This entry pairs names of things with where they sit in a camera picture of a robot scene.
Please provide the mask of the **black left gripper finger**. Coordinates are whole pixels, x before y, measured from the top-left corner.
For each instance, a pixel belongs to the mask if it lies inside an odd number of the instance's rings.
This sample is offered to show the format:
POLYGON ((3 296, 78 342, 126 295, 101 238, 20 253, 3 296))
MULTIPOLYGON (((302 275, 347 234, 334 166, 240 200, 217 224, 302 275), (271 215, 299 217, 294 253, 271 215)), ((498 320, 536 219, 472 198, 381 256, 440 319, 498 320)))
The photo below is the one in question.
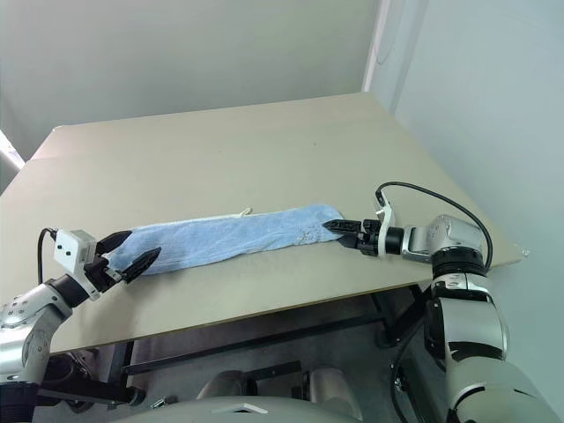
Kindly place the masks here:
POLYGON ((129 284, 147 271, 160 255, 161 247, 150 249, 133 260, 130 266, 121 271, 122 281, 129 284))
POLYGON ((97 242, 97 254, 105 255, 120 247, 132 234, 131 230, 114 232, 97 242))

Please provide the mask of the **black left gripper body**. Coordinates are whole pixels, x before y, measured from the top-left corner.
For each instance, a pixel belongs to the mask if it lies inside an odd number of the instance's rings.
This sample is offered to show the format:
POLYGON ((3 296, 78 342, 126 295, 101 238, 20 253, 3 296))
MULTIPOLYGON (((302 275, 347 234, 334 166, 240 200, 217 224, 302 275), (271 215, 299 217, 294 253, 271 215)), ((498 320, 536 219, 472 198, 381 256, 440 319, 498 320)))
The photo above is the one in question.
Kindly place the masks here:
POLYGON ((95 254, 93 260, 84 266, 84 272, 87 280, 99 293, 104 293, 124 281, 124 273, 110 268, 107 258, 98 254, 95 254))

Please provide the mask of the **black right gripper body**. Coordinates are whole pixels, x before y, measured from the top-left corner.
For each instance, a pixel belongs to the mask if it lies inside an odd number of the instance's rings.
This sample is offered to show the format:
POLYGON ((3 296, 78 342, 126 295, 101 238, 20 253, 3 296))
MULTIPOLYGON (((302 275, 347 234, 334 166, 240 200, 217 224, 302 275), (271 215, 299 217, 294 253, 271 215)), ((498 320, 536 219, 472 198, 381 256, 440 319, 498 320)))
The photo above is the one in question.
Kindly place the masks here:
POLYGON ((357 233, 356 249, 365 256, 378 256, 378 241, 381 222, 375 219, 364 219, 360 222, 357 233))

